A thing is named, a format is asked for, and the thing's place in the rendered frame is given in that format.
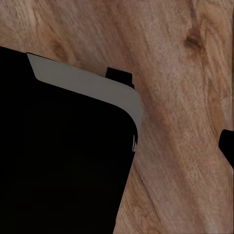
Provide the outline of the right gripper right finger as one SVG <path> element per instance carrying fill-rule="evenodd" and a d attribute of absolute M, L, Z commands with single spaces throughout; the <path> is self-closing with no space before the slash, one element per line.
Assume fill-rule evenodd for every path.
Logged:
<path fill-rule="evenodd" d="M 234 132 L 222 130 L 218 147 L 234 169 Z"/>

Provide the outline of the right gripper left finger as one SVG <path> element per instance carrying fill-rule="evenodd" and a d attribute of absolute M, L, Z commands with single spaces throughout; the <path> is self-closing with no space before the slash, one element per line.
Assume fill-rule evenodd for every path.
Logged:
<path fill-rule="evenodd" d="M 0 188 L 24 149 L 25 140 L 22 130 L 0 135 Z"/>

